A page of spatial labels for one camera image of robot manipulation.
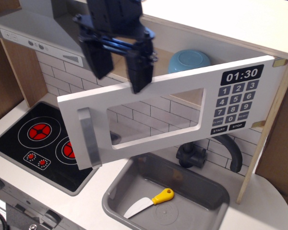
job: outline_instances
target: blue bowl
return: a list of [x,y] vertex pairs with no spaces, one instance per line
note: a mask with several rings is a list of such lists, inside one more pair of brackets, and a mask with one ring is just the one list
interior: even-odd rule
[[210,66],[211,62],[201,51],[186,49],[175,53],[169,61],[168,73]]

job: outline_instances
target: sink basin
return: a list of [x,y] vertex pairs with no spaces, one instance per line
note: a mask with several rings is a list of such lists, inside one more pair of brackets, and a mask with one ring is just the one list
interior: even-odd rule
[[[133,203],[166,187],[175,192],[172,200],[123,217]],[[152,153],[130,158],[102,199],[107,215],[134,230],[217,230],[228,205],[223,186]]]

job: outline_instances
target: stovetop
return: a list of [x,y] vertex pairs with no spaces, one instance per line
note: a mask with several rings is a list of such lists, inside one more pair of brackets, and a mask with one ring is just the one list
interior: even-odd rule
[[71,196],[97,170],[78,169],[59,109],[44,102],[0,136],[0,155]]

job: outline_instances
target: faucet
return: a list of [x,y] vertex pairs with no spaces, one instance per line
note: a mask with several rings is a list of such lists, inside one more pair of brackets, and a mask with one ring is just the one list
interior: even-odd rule
[[[232,159],[230,170],[235,173],[240,172],[242,167],[242,153],[234,140],[227,134],[212,138],[221,142],[230,152]],[[207,153],[206,149],[200,152],[195,148],[193,142],[188,142],[178,148],[176,158],[179,159],[179,164],[184,168],[190,168],[192,166],[202,168],[207,159]]]

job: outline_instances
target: brick-pattern wall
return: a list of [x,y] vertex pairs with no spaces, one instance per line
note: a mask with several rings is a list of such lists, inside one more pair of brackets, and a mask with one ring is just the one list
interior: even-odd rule
[[[36,54],[48,92],[55,96],[120,83],[120,81],[110,77],[104,77],[99,80],[92,72],[79,66],[43,53],[37,52]],[[198,123],[199,113],[199,110],[165,97],[108,109],[108,117],[112,122],[119,122],[132,127],[145,136],[153,136],[195,126]],[[246,174],[260,135],[259,131],[253,129],[241,130],[230,134],[242,151],[243,167],[239,174]],[[229,169],[231,155],[218,141],[213,138],[203,139],[195,142],[195,145],[207,149],[208,161]]]

